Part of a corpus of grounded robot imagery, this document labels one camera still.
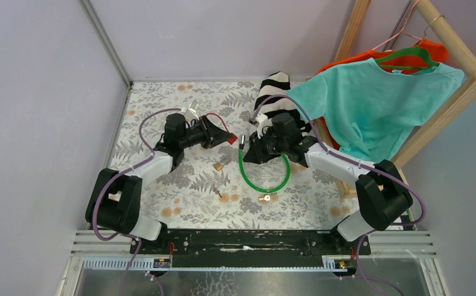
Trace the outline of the red cable lock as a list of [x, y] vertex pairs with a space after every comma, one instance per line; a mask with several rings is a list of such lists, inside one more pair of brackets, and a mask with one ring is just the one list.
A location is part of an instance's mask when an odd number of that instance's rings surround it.
[[230, 132], [230, 130], [229, 130], [229, 128], [228, 128], [226, 122], [223, 120], [223, 118], [222, 118], [220, 115], [218, 115], [217, 113], [214, 113], [214, 112], [207, 113], [207, 116], [209, 116], [209, 115], [216, 116], [216, 117], [219, 119], [219, 121], [223, 124], [225, 130], [226, 130], [229, 134], [231, 134], [231, 137], [230, 137], [229, 139], [227, 139], [227, 142], [228, 142], [230, 145], [233, 145], [233, 144], [237, 141], [237, 136], [236, 136], [234, 133]]

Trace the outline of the green cable lock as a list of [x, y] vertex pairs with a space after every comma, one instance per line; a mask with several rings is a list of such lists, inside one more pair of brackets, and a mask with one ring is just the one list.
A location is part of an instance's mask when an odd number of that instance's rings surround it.
[[244, 168], [244, 153], [243, 153], [244, 147], [245, 147], [245, 135], [244, 135], [244, 134], [241, 134], [241, 135], [239, 136], [238, 164], [239, 164], [240, 174], [241, 174], [243, 180], [244, 180], [252, 189], [254, 189], [255, 191], [261, 192], [261, 193], [263, 193], [263, 194], [272, 194], [272, 193], [275, 193], [275, 192], [280, 191], [281, 189], [283, 189], [283, 188], [285, 187], [285, 185], [289, 182], [289, 179], [290, 179], [290, 163], [289, 163], [289, 159], [287, 158], [287, 156], [284, 155], [284, 154], [281, 155], [281, 158], [282, 158], [283, 161], [284, 161], [285, 169], [286, 169], [286, 173], [285, 173], [284, 179], [283, 179], [282, 182], [281, 182], [279, 185], [277, 185], [276, 187], [269, 188], [269, 189], [265, 189], [265, 188], [262, 188], [262, 187], [257, 186], [257, 185], [254, 184], [251, 180], [249, 180], [249, 178], [248, 178], [248, 176], [247, 176], [247, 174], [246, 174], [245, 168]]

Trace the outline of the brass padlock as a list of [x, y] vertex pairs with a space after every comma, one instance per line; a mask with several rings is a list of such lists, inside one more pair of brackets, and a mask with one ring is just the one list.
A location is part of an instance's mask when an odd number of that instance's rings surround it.
[[221, 171], [223, 169], [223, 167], [228, 163], [228, 159], [227, 158], [222, 158], [221, 160], [219, 160], [218, 162], [216, 162], [214, 165], [213, 165], [213, 168], [216, 170], [216, 171]]

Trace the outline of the cable lock keys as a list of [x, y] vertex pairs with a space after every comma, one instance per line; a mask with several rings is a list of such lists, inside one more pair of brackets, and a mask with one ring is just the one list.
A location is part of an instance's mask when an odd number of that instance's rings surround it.
[[271, 200], [271, 195], [270, 194], [265, 194], [265, 195], [258, 198], [259, 202], [269, 202], [270, 200]]

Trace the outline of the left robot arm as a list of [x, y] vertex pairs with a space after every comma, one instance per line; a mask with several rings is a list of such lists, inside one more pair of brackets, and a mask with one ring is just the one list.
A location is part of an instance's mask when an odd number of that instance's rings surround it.
[[99, 172], [86, 221], [100, 240], [113, 238], [100, 233], [100, 228], [105, 228], [144, 239], [152, 253], [163, 252], [168, 245], [166, 234], [161, 232], [166, 224], [140, 214], [143, 188], [173, 172], [183, 161], [185, 149], [196, 145], [211, 149], [225, 142], [232, 144], [236, 139], [235, 134], [219, 128], [205, 115], [187, 120], [183, 114], [173, 112], [166, 117], [164, 132], [149, 158], [122, 171], [104, 168]]

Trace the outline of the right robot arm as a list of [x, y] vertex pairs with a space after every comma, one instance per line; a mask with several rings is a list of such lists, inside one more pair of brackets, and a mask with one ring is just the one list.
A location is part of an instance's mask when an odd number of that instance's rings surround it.
[[334, 227], [333, 251], [345, 254], [355, 239], [371, 231], [387, 229], [413, 204], [394, 164], [357, 160], [325, 145], [315, 136], [304, 136], [293, 116], [280, 113], [272, 119], [259, 114], [257, 130], [250, 135], [241, 163], [263, 164], [278, 156], [301, 166], [320, 170], [355, 187], [358, 211]]

